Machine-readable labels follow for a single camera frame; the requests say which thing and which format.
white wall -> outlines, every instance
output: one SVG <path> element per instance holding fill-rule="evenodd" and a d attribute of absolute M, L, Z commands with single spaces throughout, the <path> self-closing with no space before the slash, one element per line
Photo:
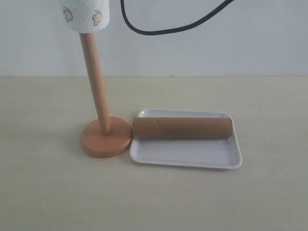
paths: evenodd
<path fill-rule="evenodd" d="M 110 0 L 109 26 L 96 33 L 105 76 L 308 75 L 308 1 L 235 0 L 191 31 L 147 37 L 124 23 Z M 195 21 L 222 0 L 126 0 L 146 30 Z M 58 0 L 6 0 L 0 6 L 0 76 L 86 76 L 77 33 Z"/>

tray rim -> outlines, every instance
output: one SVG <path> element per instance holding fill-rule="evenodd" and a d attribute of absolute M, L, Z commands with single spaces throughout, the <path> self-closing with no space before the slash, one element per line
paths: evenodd
<path fill-rule="evenodd" d="M 132 142 L 131 142 L 131 146 L 129 149 L 129 156 L 130 158 L 135 161 L 136 163 L 141 163 L 141 164 L 151 164 L 151 165 L 165 165 L 165 166 L 182 166 L 182 167 L 202 167 L 202 168 L 218 168 L 218 169 L 237 169 L 239 168 L 242 163 L 243 163 L 243 157 L 242 157 L 242 153 L 241 153 L 241 149 L 240 149 L 240 145 L 237 139 L 237 135 L 236 135 L 236 130 L 235 130 L 235 125 L 234 125 L 234 121 L 233 118 L 225 113 L 225 112 L 220 112 L 220 111 L 201 111 L 201 110 L 181 110 L 181 109 L 165 109 L 165 108 L 144 108 L 142 110 L 140 110 L 138 112 L 137 117 L 143 117 L 143 112 L 145 111 L 149 111 L 149 110 L 160 110 L 160 111 L 173 111 L 173 112 L 200 112 L 200 113 L 215 113 L 215 114 L 223 114 L 228 116 L 231 121 L 232 121 L 232 129 L 233 129 L 233 133 L 234 133 L 234 137 L 235 137 L 235 144 L 236 144 L 236 149 L 238 151 L 238 157 L 239 157 L 239 162 L 236 165 L 230 166 L 230 165 L 205 165 L 205 164 L 197 164 L 197 163 L 183 163 L 181 162 L 181 164 L 176 164 L 175 161 L 164 161 L 164 163 L 162 163 L 161 161 L 141 161 L 139 159 L 136 159 L 133 155 L 133 147 L 135 146 L 136 140 L 133 138 Z"/>

printed pattern on paper towel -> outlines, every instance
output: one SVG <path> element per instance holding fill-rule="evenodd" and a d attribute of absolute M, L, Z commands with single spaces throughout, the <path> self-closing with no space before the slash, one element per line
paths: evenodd
<path fill-rule="evenodd" d="M 93 15 L 92 20 L 94 21 L 94 25 L 97 26 L 98 23 L 100 23 L 102 21 L 102 13 L 101 11 L 95 11 L 95 15 Z"/>
<path fill-rule="evenodd" d="M 72 14 L 71 10 L 68 9 L 66 6 L 64 6 L 64 7 L 65 7 L 65 10 L 63 11 L 63 14 L 65 16 L 66 22 L 72 21 L 73 20 L 73 14 Z"/>

wooden pole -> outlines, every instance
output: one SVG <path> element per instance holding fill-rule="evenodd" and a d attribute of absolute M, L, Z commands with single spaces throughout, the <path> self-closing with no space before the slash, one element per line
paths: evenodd
<path fill-rule="evenodd" d="M 110 117 L 94 34 L 79 34 L 102 134 L 110 134 Z"/>

round wooden base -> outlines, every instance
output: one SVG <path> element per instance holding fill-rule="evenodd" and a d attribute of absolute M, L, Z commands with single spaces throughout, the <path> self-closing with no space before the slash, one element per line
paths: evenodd
<path fill-rule="evenodd" d="M 111 132 L 102 135 L 99 120 L 89 123 L 81 133 L 82 147 L 90 156 L 113 157 L 121 154 L 129 146 L 132 138 L 130 124 L 117 117 L 110 117 Z"/>

